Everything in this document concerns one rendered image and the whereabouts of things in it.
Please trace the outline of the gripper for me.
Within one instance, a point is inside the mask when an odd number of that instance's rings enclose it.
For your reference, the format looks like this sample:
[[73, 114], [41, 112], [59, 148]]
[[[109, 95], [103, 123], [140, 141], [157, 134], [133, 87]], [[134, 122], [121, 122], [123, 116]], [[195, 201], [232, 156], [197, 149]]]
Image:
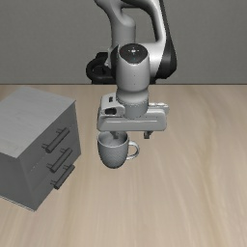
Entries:
[[96, 127], [99, 131], [111, 131], [114, 139], [125, 141], [126, 131], [144, 131], [144, 139], [150, 139], [153, 131], [163, 131], [169, 106], [163, 102], [151, 102], [148, 111], [133, 120], [124, 116], [125, 108], [116, 100], [116, 94], [105, 95], [100, 100]]

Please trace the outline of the white porcelain mug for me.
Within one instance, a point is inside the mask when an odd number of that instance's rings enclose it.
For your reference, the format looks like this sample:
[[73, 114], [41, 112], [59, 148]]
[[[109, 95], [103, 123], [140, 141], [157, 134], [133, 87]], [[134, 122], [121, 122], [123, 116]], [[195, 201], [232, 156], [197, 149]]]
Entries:
[[110, 169], [120, 168], [126, 160], [137, 157], [140, 152], [139, 145], [130, 141], [128, 135], [125, 141], [121, 141], [114, 139], [111, 131], [98, 134], [97, 149], [102, 163]]

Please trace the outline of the grey cabinet with drawers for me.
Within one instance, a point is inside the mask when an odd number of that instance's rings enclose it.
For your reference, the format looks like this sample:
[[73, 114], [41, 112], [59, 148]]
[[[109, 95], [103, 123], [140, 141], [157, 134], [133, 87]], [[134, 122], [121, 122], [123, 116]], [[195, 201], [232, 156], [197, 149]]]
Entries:
[[81, 154], [75, 101], [20, 87], [0, 101], [0, 197], [33, 211]]

